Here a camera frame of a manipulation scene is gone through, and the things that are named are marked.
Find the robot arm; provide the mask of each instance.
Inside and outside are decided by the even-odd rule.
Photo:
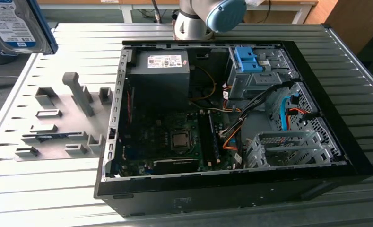
[[[211,28],[217,33],[231,31],[243,21],[245,0],[181,0],[176,22],[176,36],[181,40],[209,39]]]

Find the slotted metal table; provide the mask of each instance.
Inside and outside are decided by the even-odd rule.
[[[37,88],[61,86],[65,71],[90,91],[114,86],[122,41],[173,38],[172,25],[154,24],[60,24],[54,34],[57,55],[33,54],[0,111],[0,226],[373,226],[373,177],[301,203],[124,219],[93,197],[98,158],[17,162],[11,148],[39,110]],[[245,24],[217,39],[297,42],[373,164],[373,76],[333,30]]]

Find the open computer case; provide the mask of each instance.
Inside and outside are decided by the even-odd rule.
[[[124,216],[309,200],[373,167],[291,41],[124,42],[96,198]]]

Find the floor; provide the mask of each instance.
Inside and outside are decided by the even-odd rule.
[[[45,10],[45,16],[50,22],[62,23],[124,23],[122,12],[118,10],[90,10],[88,13],[84,10]],[[172,11],[162,10],[164,23],[172,22]],[[148,12],[148,17],[144,17],[138,10],[133,11],[136,23],[153,23],[154,13]],[[368,65],[370,71],[373,74],[373,40],[367,45],[359,55],[360,60]],[[0,76],[19,76],[29,55],[21,55],[18,60],[7,65],[0,66]],[[15,78],[0,78],[0,109],[11,92],[15,83]]]

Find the green circuit board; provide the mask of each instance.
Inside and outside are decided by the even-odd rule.
[[[205,164],[201,139],[205,139],[207,135],[200,135],[196,116],[197,112],[169,113],[154,117],[141,114],[134,117],[133,144],[125,147],[125,162],[122,163],[125,176],[154,174],[154,161],[162,159],[197,159],[199,172],[232,168],[233,154],[228,150],[220,151],[220,162],[216,165]],[[224,128],[221,112],[213,113],[213,120],[219,131]]]

